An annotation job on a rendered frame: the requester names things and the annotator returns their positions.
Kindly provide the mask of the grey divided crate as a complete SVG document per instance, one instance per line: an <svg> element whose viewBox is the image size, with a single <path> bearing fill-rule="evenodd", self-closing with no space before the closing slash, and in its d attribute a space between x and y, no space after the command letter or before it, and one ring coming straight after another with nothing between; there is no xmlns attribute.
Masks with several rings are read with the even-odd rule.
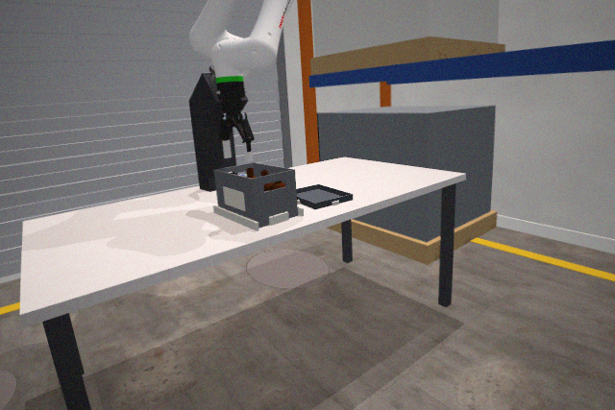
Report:
<svg viewBox="0 0 615 410"><path fill-rule="evenodd" d="M253 179L227 172L246 172L254 168ZM261 176L268 170L267 176ZM276 174L275 174L276 173ZM288 212L289 218L298 216L295 169L247 163L219 169L215 178L218 206L258 222L258 227L269 226L269 217ZM264 184L282 181L285 187L265 191Z"/></svg>

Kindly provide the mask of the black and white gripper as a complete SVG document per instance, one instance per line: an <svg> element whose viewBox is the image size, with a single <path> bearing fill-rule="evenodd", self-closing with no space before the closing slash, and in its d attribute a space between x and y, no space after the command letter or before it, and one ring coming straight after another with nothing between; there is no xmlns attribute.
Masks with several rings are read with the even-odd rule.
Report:
<svg viewBox="0 0 615 410"><path fill-rule="evenodd" d="M230 101L222 101L221 106L222 106L222 110L226 111L226 116L228 116L228 117L225 117L225 113L221 114L221 126L220 126L219 138L220 139L222 138L224 158L232 157L230 136L231 136L233 127L235 127L237 128L240 136L243 139L242 143L244 146L245 162L253 161L252 140L255 140L255 139L254 139L251 127L247 119L247 113L241 113L241 110L244 109L243 100L236 99L236 100L230 100ZM241 125L238 123L240 123Z"/></svg>

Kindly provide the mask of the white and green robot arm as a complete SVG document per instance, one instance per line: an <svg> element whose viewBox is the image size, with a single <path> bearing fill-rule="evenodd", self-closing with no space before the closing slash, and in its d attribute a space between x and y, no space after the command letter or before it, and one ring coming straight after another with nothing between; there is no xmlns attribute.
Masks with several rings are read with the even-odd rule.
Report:
<svg viewBox="0 0 615 410"><path fill-rule="evenodd" d="M244 83L252 71L275 62L283 24L294 0L263 0L247 38L226 31L236 1L208 0L189 33L192 48L211 59L210 85L223 101L244 98Z"/></svg>

